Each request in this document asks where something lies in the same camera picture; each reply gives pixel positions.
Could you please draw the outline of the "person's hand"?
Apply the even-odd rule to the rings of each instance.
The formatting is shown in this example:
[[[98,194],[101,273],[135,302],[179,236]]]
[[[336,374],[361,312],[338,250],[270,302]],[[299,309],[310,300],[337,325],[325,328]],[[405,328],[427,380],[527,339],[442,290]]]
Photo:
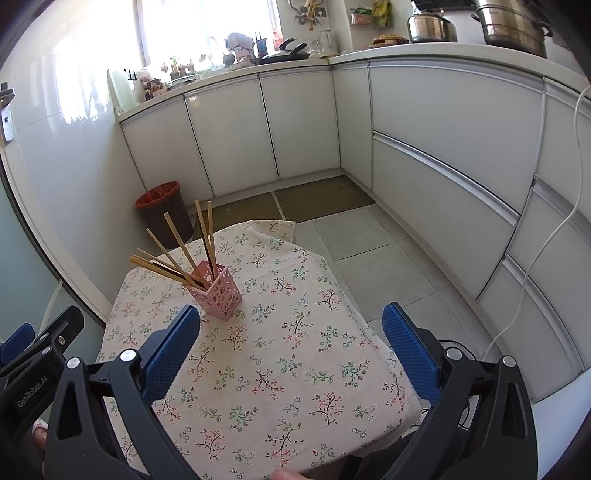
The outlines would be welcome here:
[[[273,471],[271,480],[308,480],[308,477],[295,471],[280,468]]]

